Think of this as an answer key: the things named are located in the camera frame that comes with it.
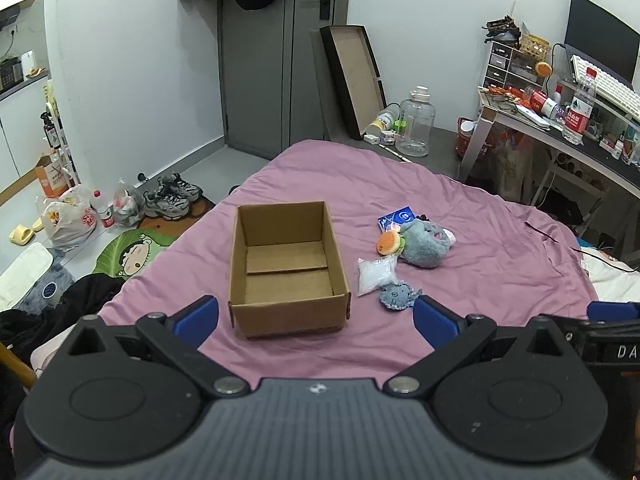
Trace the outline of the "red can on desk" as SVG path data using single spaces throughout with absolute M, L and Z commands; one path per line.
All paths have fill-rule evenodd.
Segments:
M 530 108 L 537 114 L 552 118 L 558 108 L 558 103 L 553 101 L 544 92 L 534 89 L 527 98 Z

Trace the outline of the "yellow slippers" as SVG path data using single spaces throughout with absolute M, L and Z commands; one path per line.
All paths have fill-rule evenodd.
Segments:
M 40 218 L 32 222 L 31 226 L 19 224 L 9 234 L 9 240 L 17 246 L 26 246 L 34 236 L 43 230 L 43 223 Z

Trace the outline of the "brown cardboard box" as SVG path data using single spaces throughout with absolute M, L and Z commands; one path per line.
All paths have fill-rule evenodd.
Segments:
M 345 326 L 352 293 L 326 203 L 243 205 L 232 242 L 228 307 L 243 337 Z

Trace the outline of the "small drawer organizer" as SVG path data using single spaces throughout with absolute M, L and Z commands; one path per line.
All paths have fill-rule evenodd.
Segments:
M 541 89 L 544 78 L 536 73 L 536 63 L 536 58 L 532 58 L 518 49 L 501 42 L 491 41 L 486 68 L 480 82 L 486 88 L 496 86 L 524 90 L 526 87 L 532 86 Z

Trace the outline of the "small blue-grey octopus plush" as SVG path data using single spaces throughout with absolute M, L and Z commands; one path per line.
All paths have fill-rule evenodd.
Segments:
M 411 309 L 421 295 L 421 289 L 401 282 L 384 286 L 378 294 L 378 301 L 385 309 L 398 312 Z

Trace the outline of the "burger plush toy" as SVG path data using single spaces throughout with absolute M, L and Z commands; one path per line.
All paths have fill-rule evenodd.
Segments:
M 383 256 L 399 255 L 404 250 L 406 241 L 398 231 L 385 231 L 378 238 L 376 250 Z

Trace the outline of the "white desk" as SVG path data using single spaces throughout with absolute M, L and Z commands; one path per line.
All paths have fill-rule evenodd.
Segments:
M 496 100 L 492 96 L 488 96 L 485 91 L 478 89 L 478 97 L 480 98 L 480 114 L 468 148 L 459 165 L 457 173 L 459 181 L 465 182 L 469 177 L 480 150 L 486 143 L 488 133 L 495 124 L 498 124 L 514 129 L 577 159 L 578 162 L 611 180 L 635 198 L 639 197 L 639 170 L 626 165 L 620 159 L 615 159 L 598 144 L 589 139 L 580 145 L 571 144 L 555 128 L 541 129 L 521 114 L 511 113 L 505 108 L 501 108 Z

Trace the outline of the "black clothing on floor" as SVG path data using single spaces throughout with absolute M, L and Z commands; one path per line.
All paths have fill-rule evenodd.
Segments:
M 122 289 L 125 281 L 103 273 L 81 278 L 64 292 L 55 308 L 46 307 L 39 314 L 11 309 L 1 313 L 0 338 L 6 348 L 27 362 L 38 347 L 83 316 L 97 314 Z

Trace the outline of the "orange cardboard box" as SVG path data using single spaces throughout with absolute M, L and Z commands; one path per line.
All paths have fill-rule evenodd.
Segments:
M 35 173 L 47 198 L 58 198 L 70 188 L 55 152 L 40 156 L 36 162 Z

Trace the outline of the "white plastic shopping bag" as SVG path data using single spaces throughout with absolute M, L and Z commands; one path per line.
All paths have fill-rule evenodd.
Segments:
M 54 248 L 68 252 L 88 240 L 96 229 L 91 190 L 78 184 L 58 198 L 38 197 L 36 207 L 44 232 Z

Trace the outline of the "grey door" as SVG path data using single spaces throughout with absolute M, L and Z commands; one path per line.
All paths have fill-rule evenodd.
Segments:
M 348 0 L 268 0 L 257 9 L 218 0 L 224 137 L 230 148 L 273 159 L 326 125 L 314 51 L 319 30 L 344 25 Z

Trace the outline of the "black framed cardboard tray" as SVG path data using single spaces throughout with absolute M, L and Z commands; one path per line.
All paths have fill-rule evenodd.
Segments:
M 333 25 L 322 27 L 320 37 L 346 134 L 361 140 L 387 106 L 368 33 L 360 25 Z

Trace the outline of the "water bottle on floor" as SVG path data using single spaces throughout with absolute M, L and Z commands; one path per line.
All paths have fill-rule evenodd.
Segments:
M 91 197 L 91 207 L 98 215 L 105 229 L 114 226 L 113 209 L 106 197 L 99 190 L 94 190 Z

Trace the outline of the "yellow white container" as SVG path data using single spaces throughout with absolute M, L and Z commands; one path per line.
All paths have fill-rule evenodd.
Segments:
M 367 125 L 365 133 L 375 134 L 378 136 L 384 131 L 392 131 L 394 123 L 399 118 L 400 106 L 398 103 L 390 103 L 384 110 L 381 110 L 376 117 Z

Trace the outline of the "large clear plastic jug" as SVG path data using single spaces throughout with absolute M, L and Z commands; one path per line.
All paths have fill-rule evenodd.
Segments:
M 400 103 L 396 150 L 407 157 L 422 158 L 430 150 L 436 110 L 427 87 L 416 86 Z

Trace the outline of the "grey pink plush toy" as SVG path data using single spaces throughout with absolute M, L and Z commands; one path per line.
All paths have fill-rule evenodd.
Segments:
M 452 233 L 430 220 L 416 219 L 400 228 L 405 242 L 400 258 L 420 269 L 435 269 L 456 241 Z

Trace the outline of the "wicker basket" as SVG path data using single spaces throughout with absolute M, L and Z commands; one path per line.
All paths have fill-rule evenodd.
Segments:
M 520 38 L 520 51 L 538 62 L 548 58 L 549 50 L 550 44 L 544 38 L 532 34 L 523 34 Z

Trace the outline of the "white keyboard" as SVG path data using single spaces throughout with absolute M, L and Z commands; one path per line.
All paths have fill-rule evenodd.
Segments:
M 635 120 L 640 120 L 640 96 L 637 92 L 607 72 L 598 70 L 596 66 L 577 54 L 570 56 L 570 66 L 572 66 L 574 79 L 578 84 L 584 84 L 587 81 L 588 70 L 595 72 L 594 84 L 596 85 L 597 95 Z

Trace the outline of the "clear bag white filling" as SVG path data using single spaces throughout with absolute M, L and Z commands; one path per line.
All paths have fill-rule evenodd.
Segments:
M 397 256 L 388 255 L 375 260 L 358 260 L 358 296 L 364 296 L 388 285 L 397 285 Z

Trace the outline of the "black computer monitor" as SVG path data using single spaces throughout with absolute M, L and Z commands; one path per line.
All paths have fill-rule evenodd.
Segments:
M 632 87 L 639 33 L 590 0 L 570 0 L 564 44 L 585 54 Z

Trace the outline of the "clear bag of trash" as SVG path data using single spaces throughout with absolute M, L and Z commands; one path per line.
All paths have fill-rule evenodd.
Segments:
M 113 196 L 113 216 L 117 224 L 133 228 L 144 217 L 144 200 L 141 193 L 128 182 L 120 179 Z

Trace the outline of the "blue tissue pack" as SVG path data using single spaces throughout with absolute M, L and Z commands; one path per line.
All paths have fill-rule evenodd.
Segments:
M 405 206 L 378 218 L 378 227 L 382 233 L 397 231 L 405 224 L 413 222 L 415 218 L 413 210 L 409 206 Z

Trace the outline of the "water bottle on desk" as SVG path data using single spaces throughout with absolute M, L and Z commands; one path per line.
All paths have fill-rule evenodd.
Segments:
M 597 70 L 588 66 L 585 78 L 574 92 L 572 102 L 564 116 L 563 138 L 574 145 L 582 144 L 597 95 Z

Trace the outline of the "grey sneakers pair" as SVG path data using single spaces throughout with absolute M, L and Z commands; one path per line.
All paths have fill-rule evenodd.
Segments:
M 178 172 L 157 179 L 154 191 L 143 193 L 143 211 L 149 218 L 177 221 L 186 218 L 192 205 L 202 197 L 202 189 L 180 176 Z

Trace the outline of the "green cartoon floor mat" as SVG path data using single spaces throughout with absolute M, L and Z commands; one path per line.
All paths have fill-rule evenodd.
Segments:
M 115 237 L 96 258 L 93 273 L 127 281 L 138 275 L 177 237 L 153 229 L 135 229 Z

